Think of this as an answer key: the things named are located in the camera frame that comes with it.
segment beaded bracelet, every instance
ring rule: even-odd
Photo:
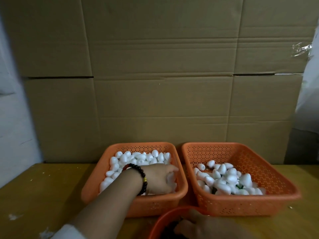
[[[137,170],[141,174],[141,176],[143,178],[143,185],[142,185],[141,191],[138,193],[138,196],[141,195],[141,194],[144,194],[146,192],[147,179],[145,177],[145,173],[144,173],[143,169],[140,166],[138,166],[138,165],[135,165],[135,164],[132,164],[132,163],[128,163],[127,165],[125,165],[123,167],[123,171],[126,170],[127,168],[130,168],[130,167],[135,169],[135,170]]]

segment orange plastic basket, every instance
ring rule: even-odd
[[[168,142],[118,143],[109,146],[103,153],[82,189],[82,201],[88,204],[98,196],[100,183],[105,179],[105,173],[110,167],[109,160],[117,151],[145,151],[146,153],[151,153],[154,149],[157,149],[159,152],[163,153],[170,152],[172,157],[171,164],[179,168],[179,171],[176,173],[176,192],[166,195],[148,195],[136,197],[131,204],[127,217],[160,215],[176,207],[180,199],[186,195],[188,184],[176,148],[173,144]]]
[[[287,202],[301,198],[299,190],[262,157],[243,144],[189,142],[182,146],[189,179],[199,207],[216,216],[261,216],[276,214]],[[229,162],[242,173],[250,173],[266,195],[213,195],[197,184],[193,168],[209,160]]]

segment wooden table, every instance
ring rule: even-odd
[[[80,192],[94,164],[35,164],[0,189],[0,238],[47,238],[83,207]],[[303,199],[274,217],[235,220],[258,238],[319,238],[319,166],[275,165]],[[183,204],[194,200],[188,193]],[[118,238],[146,238],[156,217],[126,219]]]

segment sleeve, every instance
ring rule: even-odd
[[[66,224],[51,239],[86,239],[74,226]]]

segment hand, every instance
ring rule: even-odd
[[[174,165],[162,163],[141,166],[147,179],[147,192],[151,194],[168,194],[172,188],[166,183],[166,177],[171,172],[178,171]]]
[[[190,210],[185,219],[175,227],[174,232],[188,239],[254,238],[230,219],[202,215],[197,210]]]

